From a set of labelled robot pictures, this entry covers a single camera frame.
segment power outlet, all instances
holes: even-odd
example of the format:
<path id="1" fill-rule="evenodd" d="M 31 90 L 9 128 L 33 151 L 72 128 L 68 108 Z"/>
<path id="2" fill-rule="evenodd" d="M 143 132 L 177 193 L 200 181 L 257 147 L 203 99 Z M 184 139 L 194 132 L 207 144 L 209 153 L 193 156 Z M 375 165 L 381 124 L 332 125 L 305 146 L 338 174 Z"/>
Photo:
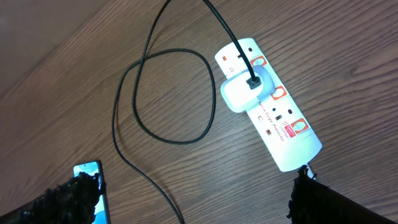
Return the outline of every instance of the power outlet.
<path id="1" fill-rule="evenodd" d="M 318 154 L 322 144 L 256 42 L 248 38 L 239 44 L 251 65 L 263 66 L 275 84 L 270 96 L 246 112 L 279 169 L 298 169 Z M 233 43 L 223 47 L 215 59 L 227 79 L 247 69 Z"/>

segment cable connector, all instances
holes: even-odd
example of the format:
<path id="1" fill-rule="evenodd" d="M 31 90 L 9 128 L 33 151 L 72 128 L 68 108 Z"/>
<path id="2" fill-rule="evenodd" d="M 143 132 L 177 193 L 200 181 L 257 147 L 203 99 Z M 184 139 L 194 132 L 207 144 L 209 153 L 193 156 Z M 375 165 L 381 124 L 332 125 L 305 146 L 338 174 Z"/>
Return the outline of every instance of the cable connector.
<path id="1" fill-rule="evenodd" d="M 261 85 L 261 80 L 259 77 L 249 78 L 248 80 L 246 80 L 246 83 L 249 84 L 250 89 L 253 90 Z"/>

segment surge protector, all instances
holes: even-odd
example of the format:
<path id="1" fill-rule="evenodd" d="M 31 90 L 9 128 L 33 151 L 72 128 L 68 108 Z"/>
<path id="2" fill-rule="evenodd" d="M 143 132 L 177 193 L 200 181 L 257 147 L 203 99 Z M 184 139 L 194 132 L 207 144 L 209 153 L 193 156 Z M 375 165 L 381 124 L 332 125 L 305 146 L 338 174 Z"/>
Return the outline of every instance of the surge protector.
<path id="1" fill-rule="evenodd" d="M 246 112 L 278 168 L 282 172 L 298 169 L 318 154 L 322 143 L 254 39 L 241 39 L 239 44 L 251 65 L 265 68 L 275 86 L 270 95 L 262 97 L 261 101 L 257 101 Z M 238 76 L 243 74 L 248 76 L 247 72 L 243 72 L 248 68 L 233 43 L 223 47 L 215 55 L 215 59 L 227 78 L 226 83 L 230 79 L 239 80 Z"/>

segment coiled black cord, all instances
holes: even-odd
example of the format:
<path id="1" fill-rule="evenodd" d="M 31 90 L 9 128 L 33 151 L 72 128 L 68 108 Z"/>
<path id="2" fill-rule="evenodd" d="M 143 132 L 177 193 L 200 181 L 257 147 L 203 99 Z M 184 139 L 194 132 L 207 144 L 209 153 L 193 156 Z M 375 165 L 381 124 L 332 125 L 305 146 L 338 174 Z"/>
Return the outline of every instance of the coiled black cord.
<path id="1" fill-rule="evenodd" d="M 214 76 L 213 76 L 213 72 L 211 71 L 210 65 L 207 62 L 207 60 L 200 55 L 198 52 L 193 51 L 193 50 L 188 50 L 188 49 L 168 49 L 168 50 L 163 50 L 161 52 L 157 52 L 151 55 L 146 56 L 147 53 L 147 49 L 148 49 L 148 45 L 149 45 L 149 41 L 150 38 L 152 37 L 152 33 L 155 29 L 156 23 L 159 20 L 160 15 L 163 13 L 164 9 L 167 7 L 167 5 L 170 3 L 171 0 L 166 0 L 165 4 L 162 6 L 162 8 L 160 9 L 158 15 L 155 18 L 155 21 L 152 25 L 152 28 L 150 29 L 149 32 L 149 36 L 147 39 L 147 42 L 145 44 L 144 47 L 144 52 L 142 53 L 142 57 L 140 61 L 134 62 L 132 65 L 130 65 L 126 71 L 123 73 L 123 76 L 120 79 L 119 82 L 119 86 L 118 89 L 116 90 L 116 97 L 114 99 L 114 104 L 113 104 L 113 112 L 112 112 L 112 138 L 113 138 L 113 144 L 114 147 L 116 149 L 116 151 L 118 152 L 120 158 L 127 164 L 129 165 L 131 168 L 133 168 L 136 172 L 138 172 L 141 176 L 143 176 L 145 179 L 147 179 L 162 195 L 163 197 L 166 199 L 166 201 L 169 203 L 169 205 L 172 207 L 172 210 L 174 211 L 175 215 L 177 216 L 179 222 L 181 224 L 184 223 L 183 217 L 181 215 L 181 213 L 176 209 L 176 207 L 174 206 L 173 202 L 169 199 L 169 197 L 165 194 L 165 192 L 151 179 L 149 178 L 145 173 L 143 173 L 143 171 L 141 171 L 140 169 L 138 169 L 136 166 L 134 166 L 133 164 L 131 164 L 121 153 L 119 147 L 118 147 L 118 143 L 116 141 L 116 134 L 115 134 L 115 117 L 116 117 L 116 109 L 117 109 L 117 105 L 119 103 L 119 96 L 120 96 L 120 91 L 123 85 L 123 81 L 124 78 L 126 77 L 126 75 L 128 74 L 128 72 L 134 68 L 135 66 L 138 65 L 138 72 L 137 72 L 137 77 L 136 77 L 136 82 L 134 84 L 134 89 L 132 92 L 132 113 L 138 123 L 138 125 L 150 136 L 152 136 L 153 138 L 165 142 L 165 143 L 169 143 L 169 144 L 191 144 L 194 142 L 197 142 L 201 139 L 203 139 L 206 134 L 209 132 L 210 128 L 211 128 L 211 124 L 213 124 L 213 120 L 215 117 L 215 113 L 216 113 L 216 85 L 215 85 L 215 81 L 214 81 Z M 203 0 L 203 2 L 210 8 L 210 10 L 212 11 L 212 13 L 216 16 L 216 18 L 219 20 L 219 22 L 221 23 L 221 25 L 224 27 L 224 29 L 227 31 L 228 35 L 231 37 L 232 41 L 234 42 L 237 50 L 239 51 L 239 53 L 242 56 L 242 59 L 244 60 L 245 64 L 247 65 L 248 69 L 249 69 L 249 73 L 251 75 L 251 80 L 254 82 L 256 79 L 256 76 L 254 75 L 254 71 L 252 69 L 252 66 L 248 60 L 248 58 L 246 57 L 246 55 L 243 52 L 242 47 L 239 45 L 238 40 L 235 38 L 234 34 L 232 33 L 231 29 L 228 27 L 228 25 L 225 23 L 224 19 L 220 16 L 220 14 L 217 12 L 217 10 L 214 8 L 214 6 L 209 2 L 209 0 Z M 210 120 L 209 123 L 205 129 L 205 131 L 196 139 L 190 140 L 190 141 L 171 141 L 168 139 L 164 139 L 161 138 L 157 135 L 155 135 L 154 133 L 152 133 L 151 131 L 149 131 L 145 125 L 142 123 L 141 119 L 138 116 L 138 112 L 137 112 L 137 91 L 138 91 L 138 84 L 139 84 L 139 79 L 141 77 L 141 73 L 142 73 L 142 68 L 144 67 L 145 61 L 148 59 L 151 59 L 153 57 L 162 55 L 162 54 L 167 54 L 167 53 L 171 53 L 171 52 L 187 52 L 187 53 L 191 53 L 194 54 L 196 56 L 198 56 L 200 59 L 203 60 L 203 62 L 205 63 L 208 71 L 209 71 L 209 75 L 210 75 L 210 80 L 211 80 L 211 89 L 213 92 L 213 105 L 211 107 L 211 115 L 210 115 Z"/>

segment plug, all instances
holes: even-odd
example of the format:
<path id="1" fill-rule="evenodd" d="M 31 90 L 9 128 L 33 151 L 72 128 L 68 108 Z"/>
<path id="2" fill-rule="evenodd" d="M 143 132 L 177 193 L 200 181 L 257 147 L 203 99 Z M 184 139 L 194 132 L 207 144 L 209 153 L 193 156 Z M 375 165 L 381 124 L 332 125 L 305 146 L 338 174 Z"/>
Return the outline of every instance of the plug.
<path id="1" fill-rule="evenodd" d="M 250 110 L 260 101 L 270 97 L 275 90 L 275 84 L 263 66 L 256 65 L 253 71 L 256 76 L 254 81 L 246 69 L 221 85 L 221 95 L 235 113 Z"/>

